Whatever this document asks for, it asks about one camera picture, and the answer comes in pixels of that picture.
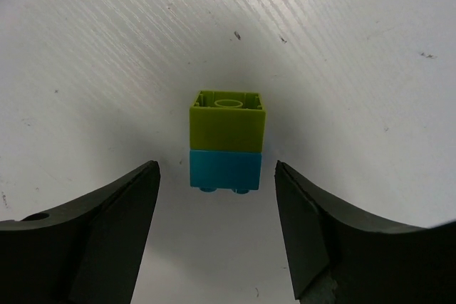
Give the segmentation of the small blue lego brick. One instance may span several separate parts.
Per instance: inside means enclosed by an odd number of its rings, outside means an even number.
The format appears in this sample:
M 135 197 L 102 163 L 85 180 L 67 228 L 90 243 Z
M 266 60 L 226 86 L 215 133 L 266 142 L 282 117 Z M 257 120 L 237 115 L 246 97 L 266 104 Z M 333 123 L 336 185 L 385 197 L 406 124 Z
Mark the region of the small blue lego brick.
M 261 153 L 190 150 L 190 186 L 246 194 L 259 188 L 261 161 Z

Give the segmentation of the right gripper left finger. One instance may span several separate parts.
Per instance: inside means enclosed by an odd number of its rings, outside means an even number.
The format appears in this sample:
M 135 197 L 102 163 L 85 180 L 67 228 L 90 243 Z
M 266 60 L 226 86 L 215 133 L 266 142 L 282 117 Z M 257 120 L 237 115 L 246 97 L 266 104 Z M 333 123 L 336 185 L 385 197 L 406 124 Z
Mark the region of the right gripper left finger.
M 3 303 L 129 303 L 160 186 L 149 161 L 20 221 L 1 222 Z

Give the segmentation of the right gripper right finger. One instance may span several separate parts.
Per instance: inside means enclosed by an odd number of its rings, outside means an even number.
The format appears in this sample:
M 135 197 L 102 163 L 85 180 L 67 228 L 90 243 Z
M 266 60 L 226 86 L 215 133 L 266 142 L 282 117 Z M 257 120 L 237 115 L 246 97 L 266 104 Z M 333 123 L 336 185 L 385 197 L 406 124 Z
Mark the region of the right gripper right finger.
M 453 303 L 455 223 L 411 226 L 316 186 L 284 162 L 276 200 L 300 303 Z

